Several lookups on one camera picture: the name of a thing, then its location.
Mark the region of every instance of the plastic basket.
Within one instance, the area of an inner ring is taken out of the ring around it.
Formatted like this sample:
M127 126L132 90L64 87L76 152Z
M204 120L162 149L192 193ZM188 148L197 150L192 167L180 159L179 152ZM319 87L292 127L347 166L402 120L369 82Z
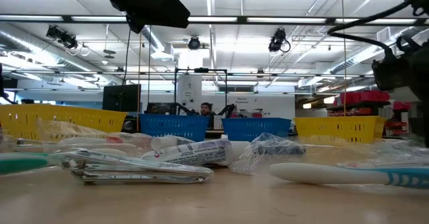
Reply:
M127 113L47 104L2 105L0 124L12 137L40 140L38 119L65 121L103 132L119 132ZM52 137L50 141L59 141Z
M232 141L252 142L262 133L272 133L279 137L287 137L290 119L278 117L222 119L223 129Z
M208 120L210 117L181 116L161 114L140 114L140 129L142 133L152 137L175 135L194 140L204 141Z
M311 137L311 144L331 145L335 140L371 144L383 135L385 119L364 117L297 117L299 137Z

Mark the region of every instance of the wooden table surface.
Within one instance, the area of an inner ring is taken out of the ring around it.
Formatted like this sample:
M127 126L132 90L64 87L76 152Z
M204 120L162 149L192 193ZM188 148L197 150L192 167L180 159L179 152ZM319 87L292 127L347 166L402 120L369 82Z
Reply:
M429 223L429 192L315 186L218 169L204 184L84 186L62 170L0 177L0 223Z

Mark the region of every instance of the black monitor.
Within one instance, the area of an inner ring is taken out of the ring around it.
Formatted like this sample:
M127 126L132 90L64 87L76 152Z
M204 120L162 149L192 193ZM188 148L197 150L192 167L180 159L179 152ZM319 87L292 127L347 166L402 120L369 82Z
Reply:
M141 85L105 87L103 91L103 110L138 112Z
M170 115L176 114L176 108L174 107L174 103L153 103L158 108L158 114L166 114Z

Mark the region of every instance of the fluorescent light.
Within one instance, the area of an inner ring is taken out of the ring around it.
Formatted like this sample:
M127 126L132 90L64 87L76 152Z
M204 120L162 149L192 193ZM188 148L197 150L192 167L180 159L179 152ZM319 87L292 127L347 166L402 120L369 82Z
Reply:
M344 23L350 23L350 22L353 22L353 21L356 21L356 20L358 20L358 19L348 18L348 19L344 19ZM343 23L343 19L342 18L341 19L336 19L335 23Z
M371 23L415 23L416 19L376 19Z
M324 104L333 104L335 102L335 97L327 97L323 99Z
M28 73L19 74L19 73L14 73L14 72L12 74L17 75L17 76L22 76L22 77L30 78L32 80L42 80L40 77L35 76L33 74L28 74Z
M358 19L355 18L348 18L344 19L344 23L350 23L352 21L356 21ZM374 21L371 21L369 23L415 23L416 19L376 19ZM335 23L343 23L343 19L336 19Z
M72 16L73 21L92 22L92 21L114 21L126 22L125 16Z
M324 23L325 18L282 18L282 17L248 17L249 23Z
M47 15L0 15L0 20L64 21L61 16Z
M237 17L189 17L189 22L237 22Z
M351 92L351 91L359 91L359 90L361 90L361 89L364 89L365 87L367 87L367 86L348 87L348 88L346 89L346 91L348 91L348 92Z
M268 73L231 73L233 76L271 76Z

